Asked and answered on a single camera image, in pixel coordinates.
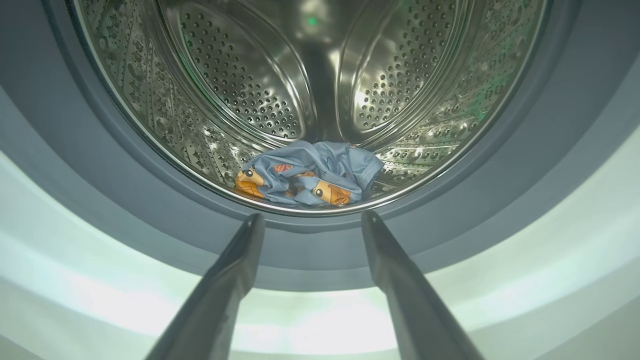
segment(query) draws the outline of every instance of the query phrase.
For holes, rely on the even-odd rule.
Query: stainless steel drum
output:
[[[77,0],[78,29],[131,124],[194,180],[302,216],[386,204],[469,151],[532,56],[546,0]],[[372,198],[286,208],[235,192],[296,140],[385,162]]]

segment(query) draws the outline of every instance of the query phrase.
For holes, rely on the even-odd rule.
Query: cartoon animal face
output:
[[[315,196],[333,205],[348,204],[351,196],[350,191],[322,180],[318,181],[318,185],[312,192]]]
[[[264,179],[255,172],[253,167],[240,171],[236,176],[236,189],[253,196],[264,198],[264,195],[258,191],[258,186],[264,186]]]

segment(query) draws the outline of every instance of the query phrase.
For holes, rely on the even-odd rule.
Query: washing machine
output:
[[[5,9],[2,334],[43,359],[143,358],[256,213],[231,359],[400,359],[365,210],[487,359],[541,358],[640,295],[636,1]],[[367,198],[235,189],[252,158],[299,140],[374,153]]]

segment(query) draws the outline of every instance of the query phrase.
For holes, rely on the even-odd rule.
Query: crumpled fabric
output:
[[[343,206],[366,199],[383,165],[348,143],[297,141],[251,159],[236,190],[280,204]]]

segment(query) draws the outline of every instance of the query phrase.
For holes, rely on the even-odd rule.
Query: blue garment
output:
[[[236,189],[281,204],[345,205],[366,198],[383,165],[347,143],[297,141],[251,159]]]

